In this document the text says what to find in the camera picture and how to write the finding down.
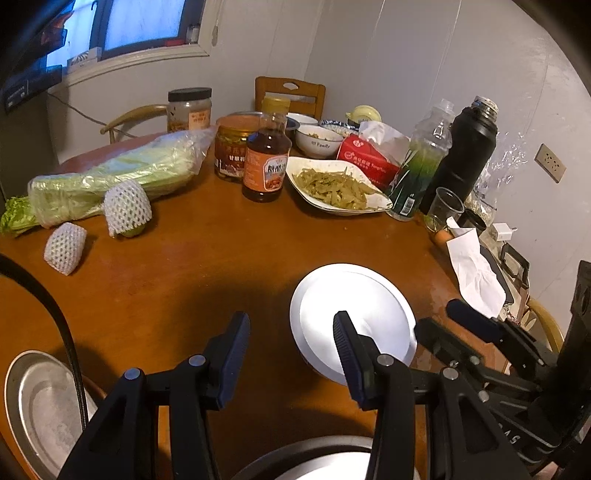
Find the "metal tray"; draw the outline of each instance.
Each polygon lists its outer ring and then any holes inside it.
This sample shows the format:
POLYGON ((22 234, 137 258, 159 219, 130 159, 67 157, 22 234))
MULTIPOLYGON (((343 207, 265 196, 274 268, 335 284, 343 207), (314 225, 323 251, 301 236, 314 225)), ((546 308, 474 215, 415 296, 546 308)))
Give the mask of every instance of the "metal tray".
MULTIPOLYGON (((88 392, 86 403, 90 418, 96 404, 88 392)), ((82 433, 70 370, 48 353, 21 353, 8 368, 4 404, 28 466, 41 480, 55 480, 82 433)))

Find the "wooden chair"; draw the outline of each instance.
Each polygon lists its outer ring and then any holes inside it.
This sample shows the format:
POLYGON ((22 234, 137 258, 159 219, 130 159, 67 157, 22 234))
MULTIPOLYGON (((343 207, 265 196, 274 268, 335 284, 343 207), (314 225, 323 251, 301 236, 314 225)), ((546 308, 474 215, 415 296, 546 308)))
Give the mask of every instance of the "wooden chair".
POLYGON ((317 120, 322 118, 324 95, 326 94, 326 87, 324 85, 296 79, 257 77, 255 80, 255 106, 258 111, 261 111, 262 100, 267 92, 311 97, 314 99, 314 103, 292 100, 290 112, 313 116, 317 120), (286 86, 290 83, 295 85, 295 88, 290 89, 289 86, 286 86))
POLYGON ((157 116, 166 115, 166 105, 144 105, 129 112, 124 113, 121 116, 118 116, 112 122, 106 124, 103 128, 100 129, 100 134, 104 135, 105 133, 109 132, 109 140, 113 144, 115 143, 115 131, 117 131, 118 126, 127 124, 129 122, 143 122, 145 120, 149 120, 151 118, 155 118, 157 116))
POLYGON ((554 320, 554 317, 552 317, 552 314, 539 301, 531 297, 527 301, 527 306, 535 314, 544 329, 544 334, 548 339, 548 344, 552 351, 559 353, 564 343, 564 335, 562 335, 560 327, 556 323, 556 320, 554 320))

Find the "tissue box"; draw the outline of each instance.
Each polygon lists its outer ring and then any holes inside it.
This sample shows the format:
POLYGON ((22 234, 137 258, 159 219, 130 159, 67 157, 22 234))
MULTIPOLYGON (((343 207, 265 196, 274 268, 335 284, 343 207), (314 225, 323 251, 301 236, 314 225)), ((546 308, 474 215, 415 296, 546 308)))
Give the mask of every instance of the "tissue box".
POLYGON ((338 160, 346 160, 357 165, 377 188, 385 190, 400 170, 390 163, 369 142, 350 135, 339 148, 338 160))

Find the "round table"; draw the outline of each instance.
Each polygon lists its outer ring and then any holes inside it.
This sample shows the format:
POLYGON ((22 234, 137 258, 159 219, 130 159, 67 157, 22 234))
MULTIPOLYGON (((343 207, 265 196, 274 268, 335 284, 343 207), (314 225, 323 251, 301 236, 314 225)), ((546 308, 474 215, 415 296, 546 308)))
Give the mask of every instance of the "round table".
MULTIPOLYGON (((80 155, 60 171, 82 171, 151 138, 80 155)), ((402 223, 384 213, 327 215, 287 181, 278 200, 254 203, 241 195, 239 184, 215 176, 209 157, 185 188, 152 208, 152 222, 132 239, 109 237, 102 216, 77 222, 88 231, 86 250, 69 277, 43 260, 49 230, 0 238, 0 251, 54 296, 69 322, 83 373, 107 392, 126 369, 170 369, 201 352, 235 310, 249 314, 251 338, 236 394, 225 410, 209 415, 223 479, 291 442, 332 434, 372 436, 375 413, 362 412, 346 387, 315 373, 291 335, 291 295, 322 265, 352 263, 379 272, 405 295, 417 319, 434 316, 483 352, 490 367, 504 364, 491 345, 446 317, 446 303, 459 297, 456 277, 419 220, 402 223)), ((0 279, 0 298, 1 378, 27 349, 66 361, 57 329, 36 300, 6 279, 0 279)), ((421 346, 413 366, 441 368, 421 346)), ((424 416, 421 408, 417 412, 416 463, 424 478, 424 416)), ((160 427, 159 478, 171 478, 167 414, 161 414, 160 427)), ((0 433, 25 465, 5 415, 0 433)))

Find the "black thermos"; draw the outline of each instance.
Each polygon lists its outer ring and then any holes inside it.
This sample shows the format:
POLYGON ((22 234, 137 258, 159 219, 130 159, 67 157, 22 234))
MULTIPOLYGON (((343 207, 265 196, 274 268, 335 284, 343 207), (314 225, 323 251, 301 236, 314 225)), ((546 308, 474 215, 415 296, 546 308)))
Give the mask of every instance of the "black thermos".
POLYGON ((425 215, 437 187, 446 187, 466 200, 496 147, 498 113, 495 102, 477 96, 455 118, 451 127, 452 147, 441 160, 419 207, 425 215))

